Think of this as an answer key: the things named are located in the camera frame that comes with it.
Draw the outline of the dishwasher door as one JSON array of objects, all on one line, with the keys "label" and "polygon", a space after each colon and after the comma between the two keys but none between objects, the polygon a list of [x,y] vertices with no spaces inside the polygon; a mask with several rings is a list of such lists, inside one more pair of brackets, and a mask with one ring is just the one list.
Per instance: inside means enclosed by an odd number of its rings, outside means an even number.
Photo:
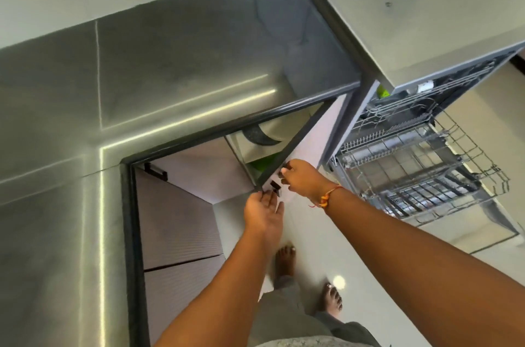
[{"label": "dishwasher door", "polygon": [[473,204],[460,211],[427,212],[406,223],[469,253],[477,253],[509,241],[522,240],[521,226],[496,200]]}]

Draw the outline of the grey trousers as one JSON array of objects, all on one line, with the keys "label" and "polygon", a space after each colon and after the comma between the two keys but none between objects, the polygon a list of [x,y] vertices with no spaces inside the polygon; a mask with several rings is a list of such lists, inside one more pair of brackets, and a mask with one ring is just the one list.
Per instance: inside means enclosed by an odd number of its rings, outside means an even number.
[{"label": "grey trousers", "polygon": [[308,315],[299,284],[292,276],[278,277],[273,286],[273,291],[259,300],[247,347],[381,347],[371,332],[357,322],[344,323],[326,311]]}]

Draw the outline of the lilac cabinet door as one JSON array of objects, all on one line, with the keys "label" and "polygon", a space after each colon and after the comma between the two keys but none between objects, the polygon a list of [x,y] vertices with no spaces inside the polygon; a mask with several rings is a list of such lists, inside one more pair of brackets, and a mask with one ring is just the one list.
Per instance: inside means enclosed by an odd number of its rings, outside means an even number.
[{"label": "lilac cabinet door", "polygon": [[[284,149],[278,152],[279,160],[285,164],[292,159],[302,159],[318,169],[328,153],[329,146],[336,136],[336,130],[343,121],[353,95],[353,92],[349,92],[321,103],[306,124],[292,137]],[[279,164],[271,176],[266,173],[259,177],[257,189],[270,190],[269,183],[274,180],[281,185],[281,197],[287,198],[288,188],[281,184],[278,176],[283,164]]]}]

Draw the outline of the person's right foot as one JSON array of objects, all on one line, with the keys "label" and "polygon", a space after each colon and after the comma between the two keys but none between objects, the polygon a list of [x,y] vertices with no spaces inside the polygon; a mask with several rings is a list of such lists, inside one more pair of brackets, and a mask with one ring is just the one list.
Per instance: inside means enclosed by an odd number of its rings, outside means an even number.
[{"label": "person's right foot", "polygon": [[325,313],[339,319],[343,308],[343,300],[337,288],[330,282],[326,282],[320,293],[316,313]]}]

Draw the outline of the person's right forearm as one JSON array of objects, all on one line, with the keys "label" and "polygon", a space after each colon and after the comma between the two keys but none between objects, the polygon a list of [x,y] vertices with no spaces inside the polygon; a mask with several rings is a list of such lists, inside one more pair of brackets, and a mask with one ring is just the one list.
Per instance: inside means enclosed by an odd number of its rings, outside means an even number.
[{"label": "person's right forearm", "polygon": [[433,347],[525,347],[525,287],[350,191],[325,213]]}]

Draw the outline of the person's left foot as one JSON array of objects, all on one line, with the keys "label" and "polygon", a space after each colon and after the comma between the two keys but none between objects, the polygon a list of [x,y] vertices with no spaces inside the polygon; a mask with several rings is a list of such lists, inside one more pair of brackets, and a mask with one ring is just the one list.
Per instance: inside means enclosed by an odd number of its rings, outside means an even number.
[{"label": "person's left foot", "polygon": [[293,245],[281,247],[274,260],[274,280],[281,277],[294,277],[296,269],[296,249]]}]

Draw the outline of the dark grey curved pan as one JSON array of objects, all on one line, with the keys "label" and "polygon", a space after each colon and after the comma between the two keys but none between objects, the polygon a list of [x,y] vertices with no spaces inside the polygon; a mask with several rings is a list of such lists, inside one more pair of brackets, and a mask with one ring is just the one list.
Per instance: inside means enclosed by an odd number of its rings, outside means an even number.
[{"label": "dark grey curved pan", "polygon": [[250,143],[259,146],[275,146],[282,143],[281,140],[277,140],[266,135],[259,124],[248,126],[242,129],[241,133]]}]

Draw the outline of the grey dishwasher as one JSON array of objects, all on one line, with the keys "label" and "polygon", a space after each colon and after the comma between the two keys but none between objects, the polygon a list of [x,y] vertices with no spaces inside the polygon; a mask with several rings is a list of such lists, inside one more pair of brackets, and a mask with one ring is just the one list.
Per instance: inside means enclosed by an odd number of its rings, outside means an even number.
[{"label": "grey dishwasher", "polygon": [[[442,113],[452,118],[447,113],[451,105],[525,48],[525,0],[313,1],[363,72],[362,85],[349,104],[349,119],[340,126],[341,136],[329,148],[325,163],[328,176],[361,199],[328,167],[344,144],[357,134],[392,132]],[[439,113],[397,126],[352,131],[367,103],[377,97],[379,85],[394,95],[498,57],[503,61],[490,75]]]}]

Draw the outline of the green container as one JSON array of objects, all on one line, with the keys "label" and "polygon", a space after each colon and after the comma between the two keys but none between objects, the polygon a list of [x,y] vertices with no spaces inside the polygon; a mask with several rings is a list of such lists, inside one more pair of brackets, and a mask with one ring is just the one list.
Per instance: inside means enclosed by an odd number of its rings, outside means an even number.
[{"label": "green container", "polygon": [[265,156],[247,163],[248,172],[254,177],[259,178],[263,174],[268,173],[270,176],[275,173],[279,164],[283,164],[282,160],[279,160],[277,153]]}]

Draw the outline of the person's right hand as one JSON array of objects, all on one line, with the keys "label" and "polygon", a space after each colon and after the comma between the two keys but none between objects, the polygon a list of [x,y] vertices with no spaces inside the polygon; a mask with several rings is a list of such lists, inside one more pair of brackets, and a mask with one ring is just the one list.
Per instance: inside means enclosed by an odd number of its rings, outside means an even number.
[{"label": "person's right hand", "polygon": [[326,207],[329,195],[340,186],[324,175],[313,165],[302,159],[299,160],[299,195],[310,200],[317,207]]}]

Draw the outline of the person's left hand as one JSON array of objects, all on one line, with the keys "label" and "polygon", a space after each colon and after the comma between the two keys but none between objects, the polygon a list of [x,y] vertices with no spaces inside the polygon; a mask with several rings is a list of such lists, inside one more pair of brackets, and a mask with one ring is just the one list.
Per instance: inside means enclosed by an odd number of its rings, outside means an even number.
[{"label": "person's left hand", "polygon": [[279,202],[272,191],[259,191],[248,197],[244,208],[246,233],[261,238],[270,249],[279,245],[284,228],[284,216],[277,215]]}]

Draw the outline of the person's foot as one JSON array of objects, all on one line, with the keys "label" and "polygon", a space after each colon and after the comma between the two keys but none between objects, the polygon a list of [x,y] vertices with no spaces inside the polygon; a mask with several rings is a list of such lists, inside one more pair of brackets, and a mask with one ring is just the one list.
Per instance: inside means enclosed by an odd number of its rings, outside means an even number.
[{"label": "person's foot", "polygon": [[337,288],[330,282],[326,282],[320,293],[316,313],[325,313],[339,319],[343,308],[343,300]]},{"label": "person's foot", "polygon": [[294,277],[296,269],[296,249],[293,245],[281,247],[274,260],[274,280],[281,277]]}]

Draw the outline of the lilac corner cabinet panel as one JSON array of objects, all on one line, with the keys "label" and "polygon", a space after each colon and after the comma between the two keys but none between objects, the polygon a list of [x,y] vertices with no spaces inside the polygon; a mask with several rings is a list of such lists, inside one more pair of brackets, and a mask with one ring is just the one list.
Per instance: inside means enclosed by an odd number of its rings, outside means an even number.
[{"label": "lilac corner cabinet panel", "polygon": [[210,204],[251,192],[253,182],[226,138],[221,137],[152,161],[167,181]]}]

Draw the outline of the person's left forearm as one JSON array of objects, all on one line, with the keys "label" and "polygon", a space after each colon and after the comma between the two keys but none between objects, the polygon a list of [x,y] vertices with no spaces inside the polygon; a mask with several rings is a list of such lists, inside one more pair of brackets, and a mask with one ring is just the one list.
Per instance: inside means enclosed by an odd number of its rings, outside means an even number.
[{"label": "person's left forearm", "polygon": [[267,266],[282,228],[247,227],[211,283],[154,347],[246,347]]}]

